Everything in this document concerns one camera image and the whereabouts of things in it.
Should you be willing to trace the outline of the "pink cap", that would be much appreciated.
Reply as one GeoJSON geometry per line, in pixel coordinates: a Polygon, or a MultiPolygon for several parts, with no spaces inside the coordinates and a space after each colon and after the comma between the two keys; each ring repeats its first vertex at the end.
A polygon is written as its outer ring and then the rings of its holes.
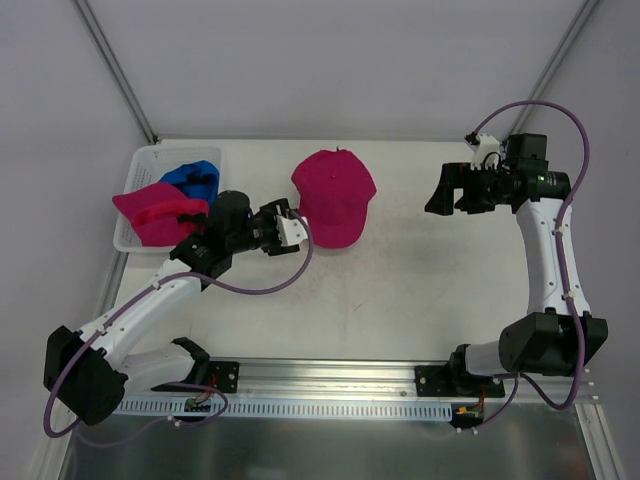
{"type": "Polygon", "coordinates": [[[343,249],[358,241],[377,188],[353,152],[319,150],[294,169],[291,181],[317,246],[343,249]]]}
{"type": "Polygon", "coordinates": [[[196,232],[209,204],[189,198],[175,186],[157,182],[112,198],[144,247],[175,246],[196,232]]]}

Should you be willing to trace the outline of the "blue cap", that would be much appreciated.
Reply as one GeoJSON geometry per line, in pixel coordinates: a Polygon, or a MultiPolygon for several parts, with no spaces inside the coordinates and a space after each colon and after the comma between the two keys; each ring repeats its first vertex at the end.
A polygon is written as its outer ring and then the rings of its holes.
{"type": "Polygon", "coordinates": [[[209,161],[200,160],[165,173],[160,182],[172,185],[187,198],[203,200],[212,205],[219,193],[220,171],[209,161]]]}

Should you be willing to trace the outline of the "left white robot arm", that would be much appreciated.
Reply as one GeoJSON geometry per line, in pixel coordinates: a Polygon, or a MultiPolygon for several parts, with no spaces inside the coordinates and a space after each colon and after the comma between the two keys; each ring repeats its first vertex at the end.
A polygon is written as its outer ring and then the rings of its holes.
{"type": "Polygon", "coordinates": [[[109,417],[122,400],[156,387],[209,391],[210,356],[193,340],[180,337],[163,348],[142,354],[133,348],[181,302],[209,286],[247,296],[279,292],[274,287],[243,289],[221,281],[233,258],[260,250],[270,257],[296,253],[313,237],[306,218],[285,198],[253,211],[249,197],[224,191],[206,214],[194,216],[195,231],[169,253],[156,273],[123,305],[77,330],[61,326],[47,340],[43,384],[46,400],[43,426],[51,438],[51,415],[57,402],[77,421],[96,425],[109,417]]]}

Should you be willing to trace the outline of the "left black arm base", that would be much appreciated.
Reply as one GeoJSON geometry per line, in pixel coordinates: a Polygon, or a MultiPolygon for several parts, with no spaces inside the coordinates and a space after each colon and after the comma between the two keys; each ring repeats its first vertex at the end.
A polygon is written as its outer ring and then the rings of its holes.
{"type": "Polygon", "coordinates": [[[204,393],[203,387],[213,387],[222,393],[238,390],[240,364],[234,361],[209,360],[197,362],[184,380],[165,383],[152,388],[156,392],[204,393]]]}

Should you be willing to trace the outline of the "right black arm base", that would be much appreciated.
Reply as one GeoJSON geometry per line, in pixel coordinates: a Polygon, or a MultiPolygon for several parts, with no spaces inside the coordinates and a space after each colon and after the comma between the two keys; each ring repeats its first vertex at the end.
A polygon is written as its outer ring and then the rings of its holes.
{"type": "Polygon", "coordinates": [[[490,376],[476,376],[454,371],[448,364],[417,365],[414,367],[415,389],[418,397],[451,398],[503,398],[502,381],[494,382],[490,376]]]}

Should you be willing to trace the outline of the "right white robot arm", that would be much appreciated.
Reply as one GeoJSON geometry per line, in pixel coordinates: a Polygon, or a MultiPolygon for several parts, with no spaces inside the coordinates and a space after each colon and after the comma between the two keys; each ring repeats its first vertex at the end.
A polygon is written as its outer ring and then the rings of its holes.
{"type": "Polygon", "coordinates": [[[571,238],[569,176],[552,171],[547,138],[516,134],[505,142],[471,133],[470,161],[443,165],[425,210],[440,216],[511,209],[525,247],[528,274],[526,315],[505,327],[494,342],[461,345],[448,362],[449,387],[470,395],[484,378],[509,374],[569,377],[608,337],[583,293],[571,238]]]}

